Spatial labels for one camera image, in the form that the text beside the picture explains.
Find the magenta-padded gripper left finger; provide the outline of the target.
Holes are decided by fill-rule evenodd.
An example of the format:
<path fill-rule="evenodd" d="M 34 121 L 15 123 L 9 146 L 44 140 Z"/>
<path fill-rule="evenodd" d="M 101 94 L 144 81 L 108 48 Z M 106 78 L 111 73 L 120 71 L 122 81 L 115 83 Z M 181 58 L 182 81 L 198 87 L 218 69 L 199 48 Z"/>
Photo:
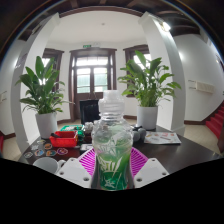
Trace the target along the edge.
<path fill-rule="evenodd" d="M 71 157 L 56 175 L 81 187 L 90 188 L 95 167 L 96 154 L 94 149 L 89 149 L 78 158 Z"/>

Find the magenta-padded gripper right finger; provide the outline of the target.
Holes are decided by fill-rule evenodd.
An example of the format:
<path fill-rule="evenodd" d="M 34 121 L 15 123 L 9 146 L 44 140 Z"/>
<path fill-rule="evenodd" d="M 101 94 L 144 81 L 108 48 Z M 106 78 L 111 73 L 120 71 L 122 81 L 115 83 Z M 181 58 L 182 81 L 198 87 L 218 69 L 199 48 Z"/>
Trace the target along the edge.
<path fill-rule="evenodd" d="M 169 175 L 156 158 L 147 158 L 138 149 L 132 148 L 130 172 L 135 188 L 140 188 Z"/>

